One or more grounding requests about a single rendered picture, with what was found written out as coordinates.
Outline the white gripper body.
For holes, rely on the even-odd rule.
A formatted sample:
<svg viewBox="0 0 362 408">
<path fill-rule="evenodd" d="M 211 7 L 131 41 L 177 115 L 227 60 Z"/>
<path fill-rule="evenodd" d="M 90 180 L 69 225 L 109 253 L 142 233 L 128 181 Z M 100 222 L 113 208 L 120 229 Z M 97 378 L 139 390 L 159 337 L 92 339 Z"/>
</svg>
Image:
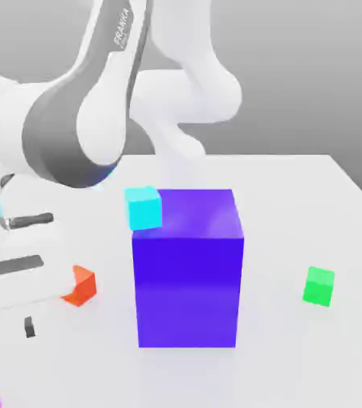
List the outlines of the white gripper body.
<svg viewBox="0 0 362 408">
<path fill-rule="evenodd" d="M 73 263 L 64 254 L 34 251 L 0 260 L 0 310 L 72 292 Z"/>
</svg>

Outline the large blue box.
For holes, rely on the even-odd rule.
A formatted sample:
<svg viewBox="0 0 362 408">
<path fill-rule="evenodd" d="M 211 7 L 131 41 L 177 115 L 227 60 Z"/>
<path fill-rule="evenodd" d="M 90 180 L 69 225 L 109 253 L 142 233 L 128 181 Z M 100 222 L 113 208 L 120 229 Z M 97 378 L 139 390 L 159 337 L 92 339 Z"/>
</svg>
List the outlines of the large blue box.
<svg viewBox="0 0 362 408">
<path fill-rule="evenodd" d="M 162 226 L 132 234 L 139 345 L 233 348 L 245 242 L 234 193 L 159 193 Z"/>
</svg>

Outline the small cyan cube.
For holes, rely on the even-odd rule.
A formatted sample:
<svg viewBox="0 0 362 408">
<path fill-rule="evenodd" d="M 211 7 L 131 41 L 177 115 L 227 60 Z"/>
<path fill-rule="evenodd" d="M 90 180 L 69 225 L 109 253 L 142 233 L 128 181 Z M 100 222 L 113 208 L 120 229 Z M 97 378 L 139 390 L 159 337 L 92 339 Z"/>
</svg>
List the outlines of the small cyan cube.
<svg viewBox="0 0 362 408">
<path fill-rule="evenodd" d="M 162 198 L 155 187 L 126 188 L 124 200 L 130 230 L 148 230 L 162 226 Z"/>
</svg>

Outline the small green cube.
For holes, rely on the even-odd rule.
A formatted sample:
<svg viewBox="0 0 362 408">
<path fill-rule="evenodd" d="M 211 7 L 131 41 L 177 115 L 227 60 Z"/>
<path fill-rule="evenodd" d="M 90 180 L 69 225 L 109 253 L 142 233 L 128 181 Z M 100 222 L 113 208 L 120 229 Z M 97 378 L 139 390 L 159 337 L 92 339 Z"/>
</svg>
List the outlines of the small green cube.
<svg viewBox="0 0 362 408">
<path fill-rule="evenodd" d="M 332 299 L 335 273 L 332 270 L 309 267 L 302 300 L 328 307 Z"/>
</svg>

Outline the small orange cube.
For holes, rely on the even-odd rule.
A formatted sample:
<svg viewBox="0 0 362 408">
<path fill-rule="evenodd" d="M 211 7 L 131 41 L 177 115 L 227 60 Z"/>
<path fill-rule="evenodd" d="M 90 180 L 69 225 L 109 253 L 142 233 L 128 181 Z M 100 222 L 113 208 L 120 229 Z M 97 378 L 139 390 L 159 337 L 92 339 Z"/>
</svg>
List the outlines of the small orange cube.
<svg viewBox="0 0 362 408">
<path fill-rule="evenodd" d="M 75 285 L 71 293 L 61 296 L 65 302 L 80 307 L 96 295 L 96 275 L 82 266 L 73 266 Z"/>
</svg>

